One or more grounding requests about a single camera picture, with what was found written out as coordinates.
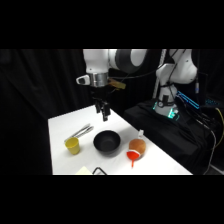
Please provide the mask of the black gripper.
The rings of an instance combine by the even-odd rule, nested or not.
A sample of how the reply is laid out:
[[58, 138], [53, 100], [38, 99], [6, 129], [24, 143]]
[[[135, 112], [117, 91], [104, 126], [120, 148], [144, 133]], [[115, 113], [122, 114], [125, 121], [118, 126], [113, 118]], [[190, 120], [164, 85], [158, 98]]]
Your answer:
[[109, 96], [110, 88], [108, 86], [104, 87], [92, 87], [91, 88], [91, 96], [95, 102], [96, 112], [101, 112], [101, 104], [100, 102], [103, 102], [102, 106], [102, 114], [103, 114], [103, 121], [108, 120], [108, 116], [110, 113], [110, 105], [107, 101], [107, 98]]

